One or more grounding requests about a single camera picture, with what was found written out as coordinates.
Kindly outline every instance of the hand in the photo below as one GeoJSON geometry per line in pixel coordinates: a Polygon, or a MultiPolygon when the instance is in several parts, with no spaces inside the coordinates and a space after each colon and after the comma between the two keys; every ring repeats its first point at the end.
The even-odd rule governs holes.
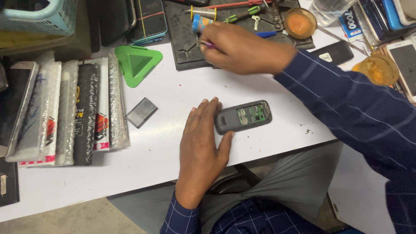
{"type": "Polygon", "coordinates": [[[214,43],[219,50],[201,45],[205,60],[235,74],[277,74],[292,61],[296,50],[289,44],[271,42],[232,24],[207,25],[202,41],[214,43]]]}
{"type": "Polygon", "coordinates": [[[183,130],[180,145],[179,178],[175,197],[186,209],[198,207],[202,197],[228,164],[231,140],[229,131],[215,146],[214,118],[221,111],[218,98],[204,99],[198,108],[192,108],[183,130]]]}

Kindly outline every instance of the blue checkered shirt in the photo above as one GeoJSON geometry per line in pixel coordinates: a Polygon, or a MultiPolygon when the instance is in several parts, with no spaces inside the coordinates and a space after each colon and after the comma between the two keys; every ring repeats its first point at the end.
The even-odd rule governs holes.
{"type": "MultiPolygon", "coordinates": [[[[344,72],[303,50],[275,79],[390,180],[386,201],[396,232],[416,233],[416,107],[393,89],[375,86],[365,75],[344,72]]],[[[199,234],[199,214],[200,208],[185,209],[173,196],[160,233],[199,234]]],[[[277,202],[252,198],[226,212],[211,233],[324,232],[277,202]]]]}

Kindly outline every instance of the white key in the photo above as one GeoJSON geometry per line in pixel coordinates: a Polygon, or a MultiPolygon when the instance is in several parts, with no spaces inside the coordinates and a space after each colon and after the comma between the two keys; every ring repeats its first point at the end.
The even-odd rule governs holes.
{"type": "Polygon", "coordinates": [[[257,27],[259,26],[259,21],[260,21],[260,16],[258,15],[253,15],[251,17],[252,19],[254,19],[256,22],[254,23],[254,30],[257,30],[257,27]]]}

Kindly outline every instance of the blue pen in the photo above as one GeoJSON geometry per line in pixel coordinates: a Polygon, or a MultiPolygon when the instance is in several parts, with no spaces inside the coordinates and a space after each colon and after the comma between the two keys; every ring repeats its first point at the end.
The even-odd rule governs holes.
{"type": "Polygon", "coordinates": [[[268,38],[268,37],[272,37],[276,35],[276,31],[271,31],[271,32],[256,32],[255,33],[257,36],[261,37],[261,38],[268,38]]]}

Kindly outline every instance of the green triangular holder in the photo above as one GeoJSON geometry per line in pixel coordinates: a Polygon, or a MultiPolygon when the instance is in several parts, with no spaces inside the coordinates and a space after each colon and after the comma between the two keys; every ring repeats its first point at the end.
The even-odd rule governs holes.
{"type": "Polygon", "coordinates": [[[162,60],[163,55],[157,50],[148,50],[140,46],[118,46],[115,51],[119,66],[127,86],[134,88],[162,60]]]}

